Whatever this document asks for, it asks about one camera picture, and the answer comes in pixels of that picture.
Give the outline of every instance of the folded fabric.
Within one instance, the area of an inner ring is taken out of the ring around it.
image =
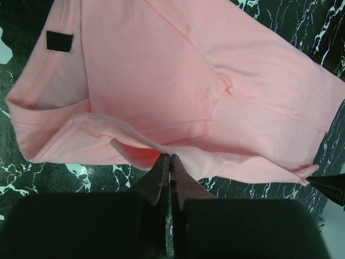
[[[69,52],[47,31],[73,35]],[[344,98],[228,0],[60,0],[6,101],[31,162],[149,169],[168,153],[196,180],[306,185]]]

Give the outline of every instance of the pink t-shirt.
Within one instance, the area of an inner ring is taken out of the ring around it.
[[[46,31],[73,34],[71,51]],[[31,162],[149,169],[175,153],[196,180],[306,185],[344,98],[229,0],[60,0],[7,103]]]

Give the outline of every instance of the pink fabric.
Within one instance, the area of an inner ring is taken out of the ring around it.
[[[47,30],[71,51],[47,50]],[[306,185],[344,98],[229,0],[60,0],[7,103],[31,162],[149,169],[162,152],[196,180]]]

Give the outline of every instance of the marble table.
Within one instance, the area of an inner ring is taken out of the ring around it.
[[[232,0],[333,74],[345,79],[345,0]],[[13,52],[0,65],[0,226],[22,197],[46,192],[120,192],[143,174],[128,165],[32,164],[23,159],[9,119],[5,96],[22,72],[44,25],[52,0],[0,1],[2,41]],[[341,173],[345,163],[345,104],[320,145],[315,175]],[[311,213],[327,198],[311,186],[291,183],[248,185],[211,178],[200,183],[217,197],[300,199]]]

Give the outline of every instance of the black rectangular patch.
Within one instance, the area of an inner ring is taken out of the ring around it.
[[[72,46],[73,35],[47,31],[47,49],[69,52]]]

